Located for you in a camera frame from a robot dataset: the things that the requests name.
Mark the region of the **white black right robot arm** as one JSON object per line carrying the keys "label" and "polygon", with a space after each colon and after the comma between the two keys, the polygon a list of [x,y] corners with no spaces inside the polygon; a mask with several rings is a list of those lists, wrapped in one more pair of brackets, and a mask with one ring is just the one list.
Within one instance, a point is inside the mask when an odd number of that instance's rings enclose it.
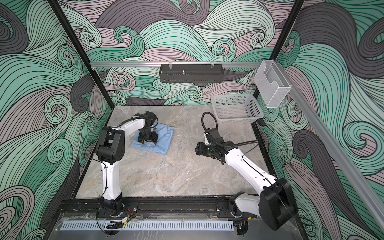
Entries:
{"label": "white black right robot arm", "polygon": [[261,217],[276,231],[296,214],[296,201],[291,185],[284,178],[277,179],[253,163],[231,141],[225,142],[218,129],[205,130],[206,141],[195,148],[198,156],[218,160],[236,170],[257,192],[257,195],[238,193],[229,200],[229,209],[235,218],[245,214]]}

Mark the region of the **light blue long sleeve shirt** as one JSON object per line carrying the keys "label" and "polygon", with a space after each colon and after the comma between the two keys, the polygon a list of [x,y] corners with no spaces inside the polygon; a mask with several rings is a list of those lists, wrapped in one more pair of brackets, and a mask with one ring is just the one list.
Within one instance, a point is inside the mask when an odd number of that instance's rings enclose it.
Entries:
{"label": "light blue long sleeve shirt", "polygon": [[158,124],[155,131],[159,135],[156,144],[147,142],[144,144],[139,143],[138,137],[140,132],[137,131],[133,138],[133,142],[131,143],[131,147],[142,151],[165,155],[171,145],[172,136],[174,134],[174,127]]}

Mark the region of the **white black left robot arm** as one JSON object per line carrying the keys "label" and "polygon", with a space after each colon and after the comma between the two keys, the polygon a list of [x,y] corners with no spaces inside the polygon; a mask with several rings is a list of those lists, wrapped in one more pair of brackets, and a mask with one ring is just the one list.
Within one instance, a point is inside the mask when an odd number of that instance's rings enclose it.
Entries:
{"label": "white black left robot arm", "polygon": [[116,127],[104,126],[96,144],[96,155],[102,166],[103,193],[99,197],[101,206],[113,217],[118,217],[124,210],[122,191],[120,188],[120,161],[125,155],[125,138],[138,133],[138,142],[157,143],[157,116],[153,112],[135,114]]}

